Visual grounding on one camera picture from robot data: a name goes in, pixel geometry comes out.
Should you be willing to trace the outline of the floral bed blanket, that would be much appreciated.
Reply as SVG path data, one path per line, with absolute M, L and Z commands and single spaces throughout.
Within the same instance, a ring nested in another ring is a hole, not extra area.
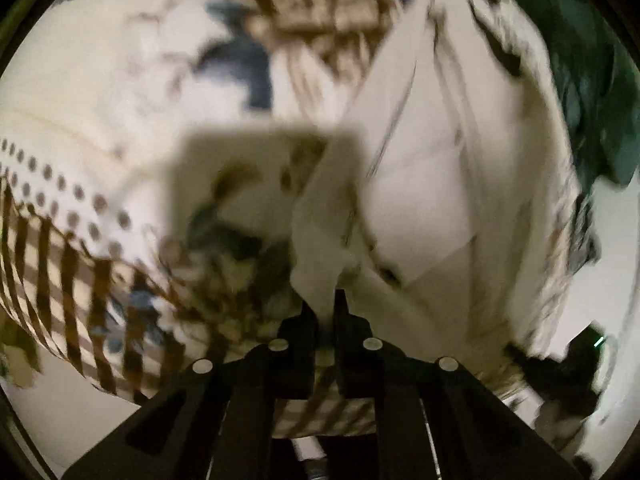
M 191 130 L 335 136 L 413 0 L 56 0 L 1 84 L 1 142 L 114 152 Z

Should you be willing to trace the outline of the brown checked dotted cloth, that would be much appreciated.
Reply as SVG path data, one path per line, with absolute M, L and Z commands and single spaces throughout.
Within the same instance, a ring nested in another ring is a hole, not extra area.
M 1 142 L 1 304 L 104 392 L 141 404 L 191 362 L 226 364 L 356 278 L 350 136 L 202 129 L 98 150 Z

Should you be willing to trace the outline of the dark green blanket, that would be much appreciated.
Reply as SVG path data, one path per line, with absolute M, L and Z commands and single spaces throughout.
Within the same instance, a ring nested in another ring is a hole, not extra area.
M 588 0 L 515 1 L 547 46 L 582 186 L 628 185 L 639 167 L 639 74 L 627 50 Z

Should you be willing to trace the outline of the beige knit garment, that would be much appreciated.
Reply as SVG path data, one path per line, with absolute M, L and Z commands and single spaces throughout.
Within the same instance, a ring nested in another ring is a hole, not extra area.
M 577 194 L 547 50 L 511 1 L 413 0 L 299 197 L 292 284 L 409 356 L 510 382 L 567 281 Z

